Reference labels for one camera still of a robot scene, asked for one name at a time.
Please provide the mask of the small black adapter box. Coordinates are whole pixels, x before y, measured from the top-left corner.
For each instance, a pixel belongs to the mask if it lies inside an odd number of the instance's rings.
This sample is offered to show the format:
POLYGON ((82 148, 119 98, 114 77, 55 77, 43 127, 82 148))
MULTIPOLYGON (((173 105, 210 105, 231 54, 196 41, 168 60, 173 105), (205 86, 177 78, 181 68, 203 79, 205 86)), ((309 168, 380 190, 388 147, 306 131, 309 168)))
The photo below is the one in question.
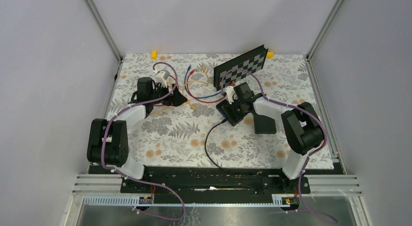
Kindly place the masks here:
POLYGON ((232 126, 236 126, 244 118, 244 115, 239 110, 239 106, 236 103, 230 104, 228 100, 218 103, 216 109, 232 126))

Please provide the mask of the black network switch box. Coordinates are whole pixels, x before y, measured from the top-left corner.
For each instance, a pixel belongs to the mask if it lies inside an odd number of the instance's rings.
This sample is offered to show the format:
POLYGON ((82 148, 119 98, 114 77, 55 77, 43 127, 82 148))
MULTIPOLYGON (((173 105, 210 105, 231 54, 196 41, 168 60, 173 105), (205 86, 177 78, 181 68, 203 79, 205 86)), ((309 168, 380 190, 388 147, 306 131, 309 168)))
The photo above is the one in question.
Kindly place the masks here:
POLYGON ((253 115, 255 134, 273 135, 277 133, 275 120, 259 114, 253 115))

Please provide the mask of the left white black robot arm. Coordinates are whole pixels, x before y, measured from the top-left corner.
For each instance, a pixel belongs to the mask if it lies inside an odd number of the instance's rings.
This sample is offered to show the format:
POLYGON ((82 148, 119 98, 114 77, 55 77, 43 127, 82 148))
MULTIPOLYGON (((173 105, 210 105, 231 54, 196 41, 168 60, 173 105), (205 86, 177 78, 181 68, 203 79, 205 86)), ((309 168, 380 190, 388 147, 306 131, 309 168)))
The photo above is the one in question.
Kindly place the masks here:
POLYGON ((178 107, 187 102, 176 84, 169 89, 166 80, 141 77, 137 90, 132 94, 128 106, 114 116, 114 119, 94 119, 91 122, 86 157, 132 180, 138 192, 146 192, 151 185, 144 175, 145 166, 129 157, 128 130, 137 122, 147 118, 156 104, 178 107))

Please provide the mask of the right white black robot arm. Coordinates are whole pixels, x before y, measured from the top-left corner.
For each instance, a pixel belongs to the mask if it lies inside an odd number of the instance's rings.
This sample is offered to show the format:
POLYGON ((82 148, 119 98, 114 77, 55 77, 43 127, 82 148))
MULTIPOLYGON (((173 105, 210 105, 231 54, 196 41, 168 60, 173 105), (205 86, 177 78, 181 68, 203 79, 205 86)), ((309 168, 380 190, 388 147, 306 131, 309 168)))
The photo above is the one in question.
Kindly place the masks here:
POLYGON ((278 185, 286 193, 295 190, 309 152, 318 148, 326 137, 313 106, 308 102, 299 105, 276 102, 262 93, 255 94, 247 83, 229 86, 225 92, 226 99, 216 108, 232 126, 248 114, 253 115, 256 134, 276 134, 276 123, 283 124, 292 151, 282 167, 284 176, 280 177, 278 185))

